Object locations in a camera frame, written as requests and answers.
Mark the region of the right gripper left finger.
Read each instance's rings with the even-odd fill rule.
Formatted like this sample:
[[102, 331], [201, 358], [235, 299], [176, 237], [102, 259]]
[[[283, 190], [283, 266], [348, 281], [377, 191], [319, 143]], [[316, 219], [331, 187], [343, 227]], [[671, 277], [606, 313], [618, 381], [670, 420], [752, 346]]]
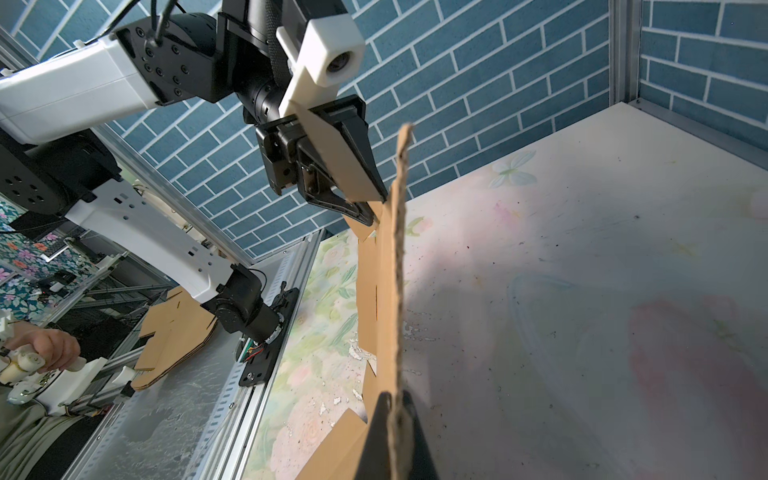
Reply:
[[390, 393], [382, 392], [369, 416], [355, 480], [389, 480], [390, 454], [388, 446], [387, 420], [390, 413]]

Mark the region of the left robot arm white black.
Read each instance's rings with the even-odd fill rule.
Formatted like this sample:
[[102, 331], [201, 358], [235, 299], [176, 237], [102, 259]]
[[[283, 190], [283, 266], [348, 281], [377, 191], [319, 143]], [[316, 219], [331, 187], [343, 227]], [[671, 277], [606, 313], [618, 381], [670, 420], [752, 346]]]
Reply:
[[225, 1], [216, 15], [173, 2], [42, 63], [1, 73], [1, 192], [23, 209], [12, 232], [40, 239], [70, 222], [124, 247], [181, 286], [230, 333], [278, 348], [299, 292], [272, 300], [251, 268], [205, 248], [141, 196], [137, 155], [108, 123], [188, 99], [236, 96], [269, 187], [372, 227], [388, 192], [365, 102], [340, 97], [364, 40], [340, 1]]

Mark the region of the brown cardboard paper box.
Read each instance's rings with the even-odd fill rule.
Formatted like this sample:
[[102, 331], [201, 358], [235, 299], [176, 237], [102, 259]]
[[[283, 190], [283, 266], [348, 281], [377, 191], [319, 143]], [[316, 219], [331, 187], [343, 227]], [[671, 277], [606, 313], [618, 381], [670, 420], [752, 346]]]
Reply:
[[398, 133], [396, 178], [388, 199], [374, 208], [374, 225], [356, 230], [357, 310], [361, 348], [374, 355], [362, 387], [366, 414], [346, 410], [319, 444], [299, 476], [302, 479], [354, 479], [368, 431], [369, 416], [382, 392], [390, 393], [387, 420], [390, 479], [407, 479], [413, 447], [412, 419], [404, 408], [402, 379], [404, 240], [408, 148], [412, 125]]

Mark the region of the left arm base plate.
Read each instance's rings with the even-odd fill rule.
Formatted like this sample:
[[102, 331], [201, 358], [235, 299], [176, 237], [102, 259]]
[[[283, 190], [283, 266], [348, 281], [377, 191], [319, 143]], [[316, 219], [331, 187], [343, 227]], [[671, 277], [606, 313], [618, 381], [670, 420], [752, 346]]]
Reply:
[[267, 383], [277, 363], [278, 354], [288, 333], [290, 321], [293, 319], [297, 304], [300, 300], [298, 288], [285, 289], [286, 283], [281, 284], [281, 291], [275, 297], [270, 308], [278, 314], [278, 328], [268, 342], [261, 344], [256, 351], [246, 355], [244, 368], [238, 385], [253, 387]]

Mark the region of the operator hand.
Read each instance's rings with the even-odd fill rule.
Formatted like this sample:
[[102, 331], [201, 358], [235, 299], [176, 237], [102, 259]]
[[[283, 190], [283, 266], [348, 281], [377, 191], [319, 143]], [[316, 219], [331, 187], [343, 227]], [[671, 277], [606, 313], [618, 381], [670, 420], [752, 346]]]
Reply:
[[80, 356], [81, 349], [77, 339], [65, 331], [41, 328], [27, 322], [17, 322], [13, 327], [14, 334], [4, 346], [9, 350], [16, 350], [21, 346], [31, 345], [45, 361], [37, 370], [38, 373], [66, 370]]

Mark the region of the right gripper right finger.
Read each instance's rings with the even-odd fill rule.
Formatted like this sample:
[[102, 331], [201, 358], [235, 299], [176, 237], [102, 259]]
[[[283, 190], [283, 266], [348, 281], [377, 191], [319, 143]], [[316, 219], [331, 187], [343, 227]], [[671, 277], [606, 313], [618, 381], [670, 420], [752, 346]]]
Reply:
[[408, 480], [437, 480], [438, 474], [418, 418], [416, 406], [408, 391], [404, 392], [404, 408], [412, 419], [413, 447], [410, 453], [411, 470]]

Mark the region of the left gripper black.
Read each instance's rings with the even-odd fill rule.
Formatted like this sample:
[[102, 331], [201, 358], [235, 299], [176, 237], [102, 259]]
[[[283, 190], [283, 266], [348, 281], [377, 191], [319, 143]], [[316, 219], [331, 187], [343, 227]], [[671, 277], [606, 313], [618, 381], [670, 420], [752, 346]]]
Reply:
[[374, 213], [368, 204], [350, 202], [387, 198], [365, 116], [366, 103], [350, 95], [310, 109], [299, 106], [290, 116], [257, 124], [275, 193], [295, 186], [307, 203], [372, 226]]

